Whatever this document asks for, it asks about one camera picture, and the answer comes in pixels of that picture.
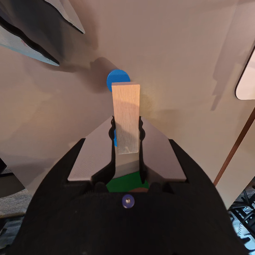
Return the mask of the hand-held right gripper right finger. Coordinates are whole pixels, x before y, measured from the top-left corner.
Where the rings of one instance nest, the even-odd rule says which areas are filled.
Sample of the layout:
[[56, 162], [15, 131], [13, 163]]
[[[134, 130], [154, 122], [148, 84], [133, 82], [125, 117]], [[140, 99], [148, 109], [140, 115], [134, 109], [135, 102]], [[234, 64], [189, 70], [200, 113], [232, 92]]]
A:
[[185, 173], [169, 139], [144, 117], [139, 118], [139, 174], [141, 182], [185, 182]]

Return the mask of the green plastic bin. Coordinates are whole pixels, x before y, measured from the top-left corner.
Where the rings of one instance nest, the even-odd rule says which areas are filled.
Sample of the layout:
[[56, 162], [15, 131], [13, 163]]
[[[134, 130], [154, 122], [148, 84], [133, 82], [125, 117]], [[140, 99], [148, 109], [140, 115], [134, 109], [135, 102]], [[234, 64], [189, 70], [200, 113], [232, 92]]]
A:
[[149, 188], [147, 181], [142, 183], [139, 171], [112, 179], [107, 185], [111, 193], [129, 192], [137, 188]]

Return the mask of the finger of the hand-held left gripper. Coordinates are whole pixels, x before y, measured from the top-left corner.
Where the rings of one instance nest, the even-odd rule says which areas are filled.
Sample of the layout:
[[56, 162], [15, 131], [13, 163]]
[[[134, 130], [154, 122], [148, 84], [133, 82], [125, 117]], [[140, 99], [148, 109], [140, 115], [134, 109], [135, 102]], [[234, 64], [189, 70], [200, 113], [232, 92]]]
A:
[[44, 63], [59, 66], [59, 61], [24, 32], [0, 17], [0, 45]]
[[79, 30], [82, 34], [85, 34], [81, 21], [69, 0], [45, 0], [45, 2], [52, 5], [69, 24]]

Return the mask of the white document stand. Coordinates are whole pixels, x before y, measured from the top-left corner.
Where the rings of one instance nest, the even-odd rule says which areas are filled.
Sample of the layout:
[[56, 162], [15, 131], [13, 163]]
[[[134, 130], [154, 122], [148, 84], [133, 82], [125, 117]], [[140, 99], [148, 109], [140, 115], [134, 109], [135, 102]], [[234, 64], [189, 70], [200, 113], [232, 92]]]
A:
[[239, 100], [255, 99], [255, 47], [253, 47], [253, 50], [237, 82], [235, 96]]

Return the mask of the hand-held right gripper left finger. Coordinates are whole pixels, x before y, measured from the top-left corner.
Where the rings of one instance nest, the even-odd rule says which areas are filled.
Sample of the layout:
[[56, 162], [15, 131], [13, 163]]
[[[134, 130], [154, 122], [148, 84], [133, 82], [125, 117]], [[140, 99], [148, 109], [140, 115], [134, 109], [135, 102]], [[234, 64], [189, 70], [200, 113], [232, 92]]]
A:
[[85, 138], [68, 181], [107, 184], [112, 180], [116, 172], [114, 131], [115, 121], [111, 116]]

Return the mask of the wooden arch block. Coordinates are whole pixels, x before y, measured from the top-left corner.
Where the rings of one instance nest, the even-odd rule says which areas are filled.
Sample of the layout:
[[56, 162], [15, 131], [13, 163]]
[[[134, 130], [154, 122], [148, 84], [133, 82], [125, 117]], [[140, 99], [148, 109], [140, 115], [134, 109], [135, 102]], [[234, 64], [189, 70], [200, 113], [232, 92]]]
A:
[[114, 82], [111, 87], [118, 154], [137, 153], [141, 86], [133, 82]]

